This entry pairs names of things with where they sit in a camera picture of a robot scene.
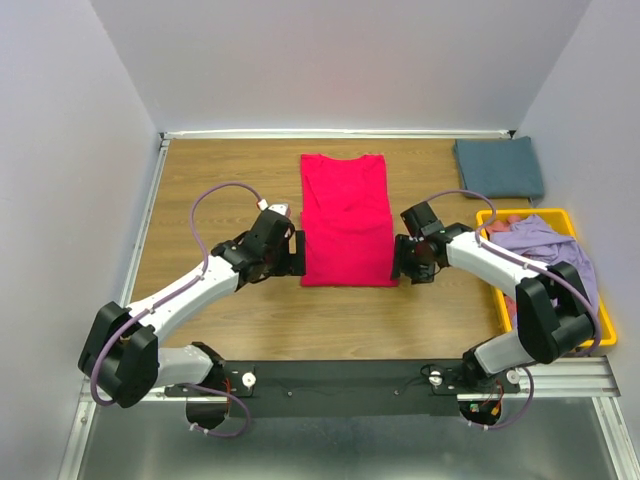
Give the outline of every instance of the gray wall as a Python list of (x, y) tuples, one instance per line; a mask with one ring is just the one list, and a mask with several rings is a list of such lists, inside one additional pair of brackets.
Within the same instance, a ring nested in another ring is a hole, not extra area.
[(610, 356), (640, 445), (640, 3), (594, 0), (519, 129), (592, 256), (620, 336)]
[(589, 0), (92, 0), (162, 131), (516, 128)]
[(157, 135), (87, 0), (0, 2), (0, 105), (0, 477), (51, 479)]

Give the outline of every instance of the purple cloth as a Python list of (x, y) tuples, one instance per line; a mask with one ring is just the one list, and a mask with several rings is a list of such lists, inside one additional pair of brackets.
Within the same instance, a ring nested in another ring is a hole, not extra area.
[(587, 292), (591, 305), (598, 309), (598, 285), (591, 260), (578, 245), (575, 238), (560, 235), (538, 215), (531, 215), (520, 222), (511, 224), (510, 232), (495, 232), (491, 241), (510, 252), (532, 260), (554, 265), (567, 262), (573, 265)]

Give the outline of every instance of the metal frame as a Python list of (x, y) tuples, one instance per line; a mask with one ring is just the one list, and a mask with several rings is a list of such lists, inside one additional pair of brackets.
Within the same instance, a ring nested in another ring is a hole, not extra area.
[[(127, 304), (131, 299), (153, 205), (172, 138), (509, 138), (509, 134), (506, 130), (466, 132), (438, 130), (212, 130), (165, 133), (162, 138), (140, 230), (120, 296), (121, 304)], [(552, 365), (531, 367), (531, 373), (535, 380), (536, 398), (593, 397), (594, 407), (618, 477), (623, 480), (640, 478), (638, 459), (618, 400), (615, 398), (620, 393), (606, 357), (561, 359)], [(522, 374), (520, 386), (521, 393), (509, 396), (526, 397), (529, 392), (529, 384), (526, 376)], [(467, 396), (459, 395), (458, 398), (465, 400)], [(184, 402), (184, 398), (167, 397), (164, 394), (164, 389), (158, 388), (151, 390), (142, 401)], [(189, 402), (197, 401), (224, 402), (226, 399), (206, 397), (189, 399)], [(89, 383), (85, 380), (58, 476), (59, 480), (78, 478), (95, 412), (96, 404), (91, 399)]]
[[(131, 300), (138, 267), (140, 266), (140, 258), (142, 257), (144, 242), (147, 238), (147, 231), (149, 230), (149, 222), (151, 221), (153, 205), (156, 200), (156, 195), (158, 194), (158, 187), (160, 185), (160, 178), (162, 177), (164, 163), (167, 159), (169, 143), (169, 140), (163, 140), (160, 144), (158, 160), (151, 179), (151, 187), (145, 203), (142, 222), (136, 237), (136, 243), (129, 263), (129, 270), (127, 271), (127, 276), (122, 287), (122, 293), (120, 294), (120, 305), (127, 305)], [(67, 449), (62, 460), (58, 480), (74, 480), (78, 478), (78, 475), (80, 474), (80, 466), (82, 465), (82, 457), (84, 456), (87, 442), (89, 440), (89, 432), (91, 431), (91, 424), (93, 422), (95, 412), (96, 404), (91, 399), (91, 394), (89, 393), (89, 382), (85, 379), (82, 383), (82, 390), (80, 392), (80, 398), (78, 399), (78, 408), (71, 426), (71, 434), (69, 436), (69, 441), (67, 442)]]
[(611, 461), (620, 480), (640, 478), (640, 464), (617, 398), (593, 399)]
[(508, 130), (231, 128), (167, 132), (162, 138), (510, 138), (510, 135)]

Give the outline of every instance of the wooden table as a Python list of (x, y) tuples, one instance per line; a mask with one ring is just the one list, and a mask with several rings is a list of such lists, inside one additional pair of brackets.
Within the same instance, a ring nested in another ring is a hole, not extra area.
[[(399, 213), (427, 195), (459, 186), (451, 140), (310, 139), (173, 140), (162, 174), (133, 298), (171, 283), (200, 262), (188, 226), (194, 199), (208, 187), (238, 180), (270, 202), (288, 202), (299, 225), (300, 154), (356, 158), (382, 153), (387, 161), (395, 231)], [(209, 196), (197, 227), (208, 246), (232, 239), (256, 218), (254, 198), (239, 188)], [(524, 199), (499, 200), (523, 208)], [(475, 225), (478, 200), (450, 195), (433, 202), (443, 223)], [(202, 341), (228, 359), (384, 359), (459, 357), (499, 333), (489, 286), (448, 268), (436, 282), (398, 288), (301, 288), (299, 278), (247, 285), (206, 308), (165, 346)]]

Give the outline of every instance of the folded red shirt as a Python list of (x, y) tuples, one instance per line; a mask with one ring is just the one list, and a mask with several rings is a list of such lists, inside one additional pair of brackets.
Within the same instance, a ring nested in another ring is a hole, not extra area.
[(393, 287), (393, 218), (382, 155), (302, 155), (303, 286)]

